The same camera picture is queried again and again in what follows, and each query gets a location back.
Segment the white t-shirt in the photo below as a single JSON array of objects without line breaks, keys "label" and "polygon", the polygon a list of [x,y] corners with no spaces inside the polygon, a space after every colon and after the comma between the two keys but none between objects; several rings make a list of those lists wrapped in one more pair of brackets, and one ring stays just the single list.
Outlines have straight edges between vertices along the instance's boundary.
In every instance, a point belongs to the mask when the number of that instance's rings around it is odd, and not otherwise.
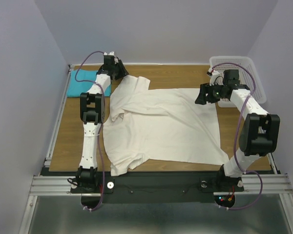
[{"label": "white t-shirt", "polygon": [[214,104],[195,104],[197,88],[151,90],[149,85],[145,77],[126,76],[110,96],[103,138],[113,176],[150,159],[228,162]]}]

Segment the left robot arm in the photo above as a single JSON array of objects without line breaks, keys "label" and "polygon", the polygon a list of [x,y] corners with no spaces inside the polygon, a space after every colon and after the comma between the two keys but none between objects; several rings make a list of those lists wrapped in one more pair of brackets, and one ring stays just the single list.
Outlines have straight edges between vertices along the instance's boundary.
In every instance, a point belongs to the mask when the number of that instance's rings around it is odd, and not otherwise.
[{"label": "left robot arm", "polygon": [[96,176],[97,148],[100,146],[100,131],[105,119],[105,91],[113,80],[128,75],[123,62],[115,56],[114,52],[103,53],[104,61],[96,73],[95,80],[79,79],[76,71],[74,80],[78,83],[92,83],[88,91],[80,94],[80,119],[83,123],[83,148],[79,167],[74,178],[69,178],[71,193],[101,192],[104,183]]}]

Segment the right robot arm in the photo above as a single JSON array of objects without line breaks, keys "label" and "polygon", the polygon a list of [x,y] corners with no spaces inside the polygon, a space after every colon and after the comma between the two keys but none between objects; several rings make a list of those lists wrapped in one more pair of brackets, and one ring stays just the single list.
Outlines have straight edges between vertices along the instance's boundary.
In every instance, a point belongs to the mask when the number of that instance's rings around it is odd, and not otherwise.
[{"label": "right robot arm", "polygon": [[239,80],[237,69],[222,74],[209,68],[208,83],[200,85],[195,104],[206,105],[228,99],[239,110],[240,116],[234,137],[234,155],[216,174],[215,187],[219,190],[242,187],[241,176],[260,157],[276,150],[280,117],[264,110],[253,97],[253,90]]}]

